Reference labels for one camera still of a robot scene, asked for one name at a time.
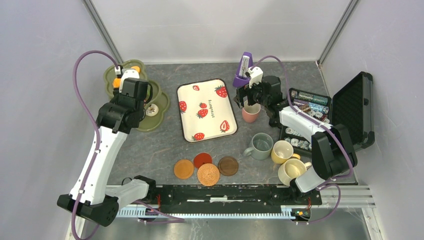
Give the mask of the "round orange biscuit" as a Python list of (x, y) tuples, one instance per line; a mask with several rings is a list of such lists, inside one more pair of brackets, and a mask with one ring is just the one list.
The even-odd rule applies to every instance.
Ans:
[(132, 66), (131, 68), (134, 69), (135, 71), (137, 71), (138, 73), (141, 72), (141, 69), (140, 69), (139, 66)]

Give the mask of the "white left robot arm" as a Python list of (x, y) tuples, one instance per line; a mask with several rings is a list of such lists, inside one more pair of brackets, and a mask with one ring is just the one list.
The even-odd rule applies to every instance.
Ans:
[(144, 106), (152, 97), (153, 86), (148, 81), (133, 77), (123, 80), (122, 89), (99, 109), (83, 171), (70, 193), (58, 197), (59, 207), (107, 227), (123, 207), (137, 200), (145, 204), (156, 200), (156, 181), (141, 175), (115, 190), (107, 189), (117, 154), (131, 129), (146, 117)]

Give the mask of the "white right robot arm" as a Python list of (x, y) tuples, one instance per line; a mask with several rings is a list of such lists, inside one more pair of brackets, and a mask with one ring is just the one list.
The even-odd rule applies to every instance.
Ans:
[(290, 95), (283, 97), (279, 77), (265, 76), (259, 82), (237, 88), (234, 101), (240, 108), (244, 102), (263, 106), (270, 126), (290, 127), (311, 144), (311, 168), (289, 183), (288, 196), (293, 203), (302, 204), (310, 191), (346, 177), (345, 172), (352, 174), (357, 166), (348, 128), (343, 124), (327, 124), (303, 112)]

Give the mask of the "light brown round coaster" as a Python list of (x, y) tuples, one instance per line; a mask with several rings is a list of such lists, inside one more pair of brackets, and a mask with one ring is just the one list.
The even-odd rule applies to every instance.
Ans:
[(194, 170), (195, 166), (190, 160), (181, 159), (174, 165), (173, 172), (177, 178), (186, 180), (192, 176)]

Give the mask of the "white chocolate drizzle donut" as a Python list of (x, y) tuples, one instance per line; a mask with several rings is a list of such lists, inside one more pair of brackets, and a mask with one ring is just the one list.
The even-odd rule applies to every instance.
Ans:
[(159, 107), (156, 104), (151, 104), (146, 110), (147, 117), (154, 117), (159, 113)]

